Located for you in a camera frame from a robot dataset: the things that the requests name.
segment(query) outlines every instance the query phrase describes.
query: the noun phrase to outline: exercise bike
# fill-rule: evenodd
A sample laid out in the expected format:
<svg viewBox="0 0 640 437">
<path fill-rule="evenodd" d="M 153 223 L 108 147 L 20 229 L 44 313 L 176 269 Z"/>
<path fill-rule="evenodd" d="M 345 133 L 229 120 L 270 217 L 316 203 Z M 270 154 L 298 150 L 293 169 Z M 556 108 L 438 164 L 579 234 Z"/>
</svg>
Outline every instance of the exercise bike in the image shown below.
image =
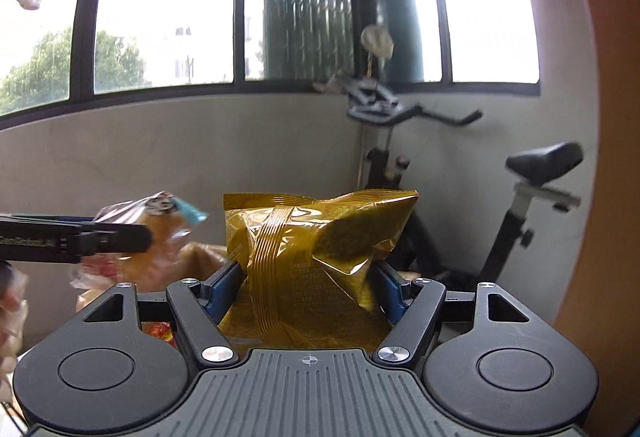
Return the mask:
<svg viewBox="0 0 640 437">
<path fill-rule="evenodd" d="M 368 74 L 371 74 L 373 56 L 388 59 L 392 55 L 392 41 L 388 33 L 379 26 L 365 28 L 362 44 L 369 51 Z M 482 118 L 480 110 L 463 118 L 453 118 L 427 110 L 419 103 L 405 106 L 391 89 L 369 76 L 354 79 L 338 75 L 332 78 L 331 84 L 349 97 L 349 118 L 365 126 L 386 129 L 384 147 L 374 147 L 362 154 L 358 186 L 361 185 L 364 165 L 368 162 L 369 175 L 365 188 L 400 187 L 402 175 L 409 167 L 410 160 L 398 156 L 394 168 L 389 168 L 389 147 L 395 126 L 420 117 L 453 128 L 463 128 Z M 533 230 L 523 230 L 523 227 L 533 198 L 548 200 L 556 211 L 562 213 L 580 205 L 580 197 L 549 187 L 548 184 L 569 173 L 583 158 L 582 148 L 576 142 L 520 152 L 507 158 L 506 167 L 521 177 L 521 180 L 514 187 L 511 207 L 504 216 L 494 245 L 477 276 L 447 268 L 428 230 L 415 212 L 409 217 L 396 248 L 386 261 L 398 271 L 415 269 L 423 277 L 445 283 L 448 289 L 475 290 L 478 282 L 497 281 L 516 242 L 523 247 L 529 247 L 532 242 Z"/>
</svg>

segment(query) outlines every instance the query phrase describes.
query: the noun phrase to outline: food package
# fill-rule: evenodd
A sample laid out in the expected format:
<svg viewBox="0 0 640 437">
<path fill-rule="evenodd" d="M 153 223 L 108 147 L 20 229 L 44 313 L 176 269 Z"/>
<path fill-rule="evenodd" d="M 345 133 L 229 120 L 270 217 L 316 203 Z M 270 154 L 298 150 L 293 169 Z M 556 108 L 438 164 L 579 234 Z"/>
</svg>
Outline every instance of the food package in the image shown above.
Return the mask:
<svg viewBox="0 0 640 437">
<path fill-rule="evenodd" d="M 396 190 L 331 200 L 225 195 L 226 250 L 245 279 L 220 329 L 241 354 L 375 350 L 390 327 L 367 273 L 391 252 L 417 198 Z"/>
<path fill-rule="evenodd" d="M 98 254 L 73 267 L 71 285 L 77 289 L 108 289 L 114 283 L 136 284 L 138 292 L 164 290 L 175 276 L 172 267 L 186 243 L 191 228 L 207 218 L 190 204 L 161 192 L 141 200 L 103 208 L 96 223 L 144 224 L 151 231 L 152 244 L 145 253 Z"/>
<path fill-rule="evenodd" d="M 7 374 L 17 364 L 17 353 L 22 346 L 22 329 L 27 318 L 28 306 L 24 299 L 28 278 L 9 267 L 11 279 L 0 297 L 0 402 L 11 403 L 13 392 Z"/>
<path fill-rule="evenodd" d="M 157 284 L 158 291 L 164 290 L 167 285 L 182 278 L 206 280 L 225 263 L 226 248 L 224 246 L 190 242 L 178 252 L 177 261 L 164 274 L 162 282 Z M 104 290 L 90 289 L 79 295 L 76 302 L 76 312 L 89 305 Z M 141 326 L 144 333 L 160 338 L 175 346 L 174 335 L 171 332 L 169 323 L 142 322 Z"/>
</svg>

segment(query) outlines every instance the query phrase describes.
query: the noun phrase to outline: orange wall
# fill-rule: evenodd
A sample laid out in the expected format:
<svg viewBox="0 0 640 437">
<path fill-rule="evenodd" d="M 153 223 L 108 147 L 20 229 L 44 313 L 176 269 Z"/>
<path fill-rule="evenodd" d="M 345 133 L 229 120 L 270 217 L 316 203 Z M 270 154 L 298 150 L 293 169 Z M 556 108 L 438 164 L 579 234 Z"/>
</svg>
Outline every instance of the orange wall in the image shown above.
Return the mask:
<svg viewBox="0 0 640 437">
<path fill-rule="evenodd" d="M 640 417 L 640 0 L 588 0 L 600 71 L 591 215 L 556 327 L 594 361 L 585 430 L 623 436 Z"/>
</svg>

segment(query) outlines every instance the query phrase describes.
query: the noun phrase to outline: yellow snack bag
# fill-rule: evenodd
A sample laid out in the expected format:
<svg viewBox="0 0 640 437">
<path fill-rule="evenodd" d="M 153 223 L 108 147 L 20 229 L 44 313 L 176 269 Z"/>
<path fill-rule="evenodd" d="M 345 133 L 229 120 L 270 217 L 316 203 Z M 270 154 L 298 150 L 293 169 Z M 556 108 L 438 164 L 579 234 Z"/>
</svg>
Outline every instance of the yellow snack bag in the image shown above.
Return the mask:
<svg viewBox="0 0 640 437">
<path fill-rule="evenodd" d="M 245 280 L 220 329 L 251 348 L 375 350 L 389 331 L 367 278 L 393 249 L 417 192 L 362 190 L 331 200 L 225 195 L 228 257 Z"/>
</svg>

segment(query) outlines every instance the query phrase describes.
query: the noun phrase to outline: crosshair mark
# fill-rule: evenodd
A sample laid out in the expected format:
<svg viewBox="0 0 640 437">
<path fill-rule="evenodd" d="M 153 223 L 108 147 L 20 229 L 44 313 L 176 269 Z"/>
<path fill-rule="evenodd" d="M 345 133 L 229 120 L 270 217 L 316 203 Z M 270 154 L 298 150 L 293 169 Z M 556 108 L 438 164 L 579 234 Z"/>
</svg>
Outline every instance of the crosshair mark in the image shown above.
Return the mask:
<svg viewBox="0 0 640 437">
<path fill-rule="evenodd" d="M 322 359 L 318 359 L 316 356 L 309 354 L 308 356 L 299 359 L 299 361 L 302 361 L 305 365 L 310 367 L 311 365 L 315 365 L 318 361 L 322 361 Z"/>
</svg>

